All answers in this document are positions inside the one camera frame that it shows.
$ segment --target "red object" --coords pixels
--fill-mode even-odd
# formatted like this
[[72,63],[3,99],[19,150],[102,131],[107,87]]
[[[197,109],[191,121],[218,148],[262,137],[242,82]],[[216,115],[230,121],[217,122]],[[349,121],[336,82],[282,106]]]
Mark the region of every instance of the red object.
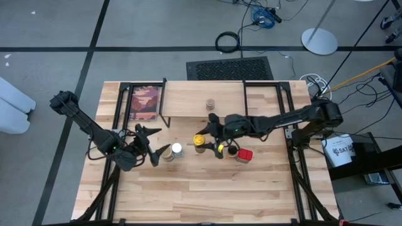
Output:
[[252,160],[252,158],[253,152],[242,148],[239,150],[239,154],[237,155],[236,160],[241,163],[248,163]]

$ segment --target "small jar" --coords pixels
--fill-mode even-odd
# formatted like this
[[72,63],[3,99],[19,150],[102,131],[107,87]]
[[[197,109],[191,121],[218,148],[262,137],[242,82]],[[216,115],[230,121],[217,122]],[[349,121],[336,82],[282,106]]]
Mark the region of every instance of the small jar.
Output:
[[206,102],[207,110],[213,110],[215,108],[215,101],[212,99],[208,99]]
[[172,146],[170,146],[171,151],[173,152],[173,156],[175,158],[181,158],[184,157],[184,152],[182,145],[179,143],[174,143]]
[[199,135],[199,134],[195,135],[193,138],[193,142],[194,142],[194,148],[195,148],[196,152],[198,152],[200,154],[205,152],[205,148],[198,147],[199,145],[205,144],[205,137],[203,135]]
[[167,161],[167,162],[173,161],[173,160],[175,159],[175,157],[173,156],[173,152],[171,151],[171,149],[166,149],[166,150],[162,153],[161,157],[162,157],[165,161]]
[[252,160],[252,158],[253,158],[253,152],[242,148],[238,151],[236,161],[240,163],[248,163]]
[[226,159],[235,159],[237,158],[237,154],[238,154],[238,149],[235,146],[229,146],[227,148],[227,154],[226,154]]

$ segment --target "metal bracket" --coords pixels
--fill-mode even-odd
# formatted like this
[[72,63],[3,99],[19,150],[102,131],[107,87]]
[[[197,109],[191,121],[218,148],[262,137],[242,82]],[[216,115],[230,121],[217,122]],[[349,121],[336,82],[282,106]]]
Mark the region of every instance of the metal bracket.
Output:
[[279,82],[279,86],[281,87],[281,90],[286,90],[290,92],[290,84],[289,82]]
[[285,129],[285,136],[287,139],[291,139],[291,133],[294,131],[295,129]]
[[128,87],[131,85],[130,82],[122,82],[120,83],[119,91],[123,91],[128,89]]
[[126,219],[121,218],[121,219],[119,220],[119,226],[124,226],[125,224],[126,224]]
[[290,222],[291,222],[291,226],[297,226],[297,219],[292,218],[292,219],[290,219]]

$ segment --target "white stand base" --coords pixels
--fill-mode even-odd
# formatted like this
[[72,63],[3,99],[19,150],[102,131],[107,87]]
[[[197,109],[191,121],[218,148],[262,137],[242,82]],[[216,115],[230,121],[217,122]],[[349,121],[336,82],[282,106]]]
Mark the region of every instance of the white stand base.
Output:
[[310,52],[318,55],[329,55],[338,49],[338,40],[329,31],[319,28],[313,38],[308,41],[314,28],[307,29],[301,35],[303,46]]

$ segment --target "yellow cable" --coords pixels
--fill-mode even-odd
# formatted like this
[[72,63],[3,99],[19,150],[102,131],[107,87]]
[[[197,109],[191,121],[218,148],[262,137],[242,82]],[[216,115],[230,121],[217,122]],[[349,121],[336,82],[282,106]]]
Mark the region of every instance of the yellow cable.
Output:
[[392,59],[388,60],[387,62],[382,63],[382,64],[380,64],[380,65],[378,65],[378,66],[375,66],[375,67],[373,67],[372,69],[369,69],[368,71],[361,73],[360,75],[356,75],[355,77],[352,77],[352,78],[346,80],[345,82],[342,82],[341,84],[332,87],[330,90],[326,91],[325,94],[328,93],[328,92],[330,92],[330,91],[336,90],[336,89],[338,89],[338,88],[344,86],[345,84],[347,84],[347,83],[349,83],[349,82],[351,82],[351,81],[353,81],[353,80],[355,80],[355,79],[358,79],[358,78],[360,78],[360,77],[363,77],[363,76],[367,75],[367,74],[370,73],[370,72],[373,72],[373,71],[375,71],[375,70],[377,70],[377,69],[380,69],[380,68],[382,68],[383,66],[385,66],[385,65],[387,65],[387,64],[389,64],[389,63],[391,63],[391,62],[393,62],[394,60],[395,60],[395,57],[392,57]]

